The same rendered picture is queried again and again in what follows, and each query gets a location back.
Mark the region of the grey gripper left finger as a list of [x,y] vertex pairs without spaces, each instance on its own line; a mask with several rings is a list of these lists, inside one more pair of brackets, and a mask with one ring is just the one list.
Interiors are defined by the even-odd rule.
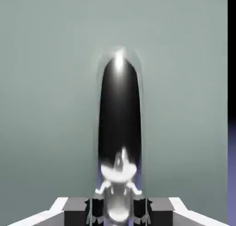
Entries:
[[45,211],[7,226],[91,226],[90,200],[84,197],[58,197]]

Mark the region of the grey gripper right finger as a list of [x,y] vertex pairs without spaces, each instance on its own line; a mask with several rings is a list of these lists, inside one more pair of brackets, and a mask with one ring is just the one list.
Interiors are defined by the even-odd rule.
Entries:
[[187,209],[178,197],[147,199],[146,226],[229,226]]

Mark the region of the curved shiny metal handle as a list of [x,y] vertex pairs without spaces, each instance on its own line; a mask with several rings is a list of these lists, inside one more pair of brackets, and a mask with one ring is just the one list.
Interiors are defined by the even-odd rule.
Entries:
[[102,55],[98,69],[93,222],[146,226],[141,64],[134,52],[115,46]]

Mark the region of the grey-green cabinet door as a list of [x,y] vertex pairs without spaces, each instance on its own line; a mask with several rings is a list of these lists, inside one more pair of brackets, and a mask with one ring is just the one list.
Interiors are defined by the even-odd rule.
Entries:
[[147,193],[227,222],[227,0],[0,0],[0,226],[92,192],[114,46],[142,64]]

